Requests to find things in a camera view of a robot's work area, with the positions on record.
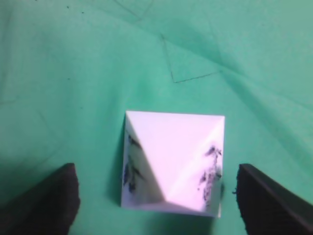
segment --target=white pyramid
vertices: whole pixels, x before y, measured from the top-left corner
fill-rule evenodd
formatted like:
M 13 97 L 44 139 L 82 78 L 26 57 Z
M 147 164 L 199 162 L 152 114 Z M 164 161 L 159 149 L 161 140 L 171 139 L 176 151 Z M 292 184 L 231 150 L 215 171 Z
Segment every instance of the white pyramid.
M 122 207 L 220 217 L 224 120 L 127 111 Z

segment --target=black marking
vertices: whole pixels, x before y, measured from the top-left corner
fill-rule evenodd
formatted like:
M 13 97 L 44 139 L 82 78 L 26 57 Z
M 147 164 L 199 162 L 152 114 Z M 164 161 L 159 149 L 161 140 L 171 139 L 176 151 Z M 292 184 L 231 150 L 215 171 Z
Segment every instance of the black marking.
M 132 171 L 134 172 L 134 174 L 136 174 L 139 178 L 141 178 L 142 180 L 146 180 L 142 174 L 139 172 L 139 170 L 137 168 L 135 168 L 134 166 L 132 167 Z
M 200 184 L 206 181 L 205 173 L 200 178 Z
M 128 185 L 128 190 L 130 193 L 134 193 L 135 190 L 136 190 L 136 184 L 135 182 L 130 182 L 129 185 Z
M 215 147 L 212 146 L 212 147 L 209 149 L 209 151 L 206 152 L 205 156 L 210 156 L 211 154 L 213 154 L 213 153 L 215 152 L 215 150 L 216 150 Z
M 129 140 L 129 143 L 130 143 L 130 144 L 133 144 L 133 145 L 135 145 L 136 147 L 142 149 L 141 145 L 140 145 L 137 141 L 135 141 L 130 135 L 128 136 L 128 140 Z
M 218 178 L 218 180 L 222 177 L 220 173 L 216 173 L 215 176 Z
M 126 185 L 126 183 L 128 182 L 129 179 L 129 167 L 128 167 L 128 163 L 125 165 L 125 170 L 124 170 L 124 182 L 123 182 L 123 186 Z

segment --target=paper pyramid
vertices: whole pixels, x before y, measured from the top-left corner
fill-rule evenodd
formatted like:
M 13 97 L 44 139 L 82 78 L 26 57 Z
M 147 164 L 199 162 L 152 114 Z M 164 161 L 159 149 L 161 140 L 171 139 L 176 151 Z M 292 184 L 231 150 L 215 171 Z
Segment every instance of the paper pyramid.
M 122 207 L 220 216 L 224 117 L 126 112 Z

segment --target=black object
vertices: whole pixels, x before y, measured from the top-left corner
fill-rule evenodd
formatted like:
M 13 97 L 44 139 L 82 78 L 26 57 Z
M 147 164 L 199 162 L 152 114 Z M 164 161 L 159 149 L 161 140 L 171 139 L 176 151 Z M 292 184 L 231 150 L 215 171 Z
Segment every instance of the black object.
M 313 235 L 313 206 L 254 166 L 239 166 L 236 195 L 249 235 Z
M 74 164 L 65 164 L 0 211 L 0 234 L 67 235 L 80 205 Z

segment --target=green fabric background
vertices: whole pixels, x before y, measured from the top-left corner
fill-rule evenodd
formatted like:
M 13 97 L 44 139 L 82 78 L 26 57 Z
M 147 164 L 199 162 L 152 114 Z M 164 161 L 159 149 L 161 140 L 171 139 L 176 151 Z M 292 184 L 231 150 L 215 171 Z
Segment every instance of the green fabric background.
M 67 162 L 73 235 L 244 235 L 240 163 L 313 203 L 312 12 L 312 0 L 0 0 L 0 203 Z M 221 219 L 119 207 L 127 109 L 226 116 Z

